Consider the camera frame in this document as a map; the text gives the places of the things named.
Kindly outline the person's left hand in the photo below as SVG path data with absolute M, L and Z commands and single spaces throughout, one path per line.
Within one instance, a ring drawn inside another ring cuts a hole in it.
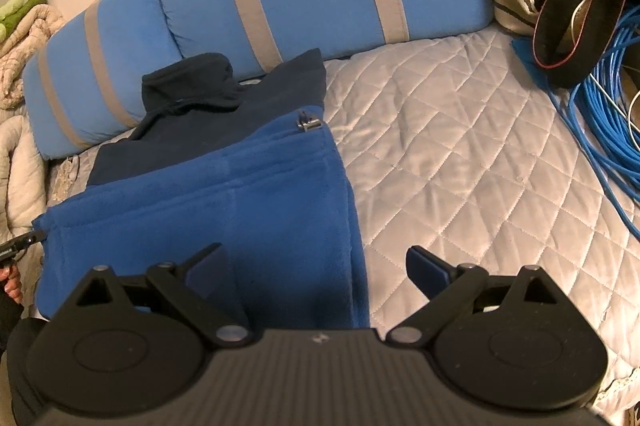
M 0 282 L 3 293 L 14 302 L 23 302 L 22 281 L 20 269 L 14 261 L 5 264 L 0 270 Z

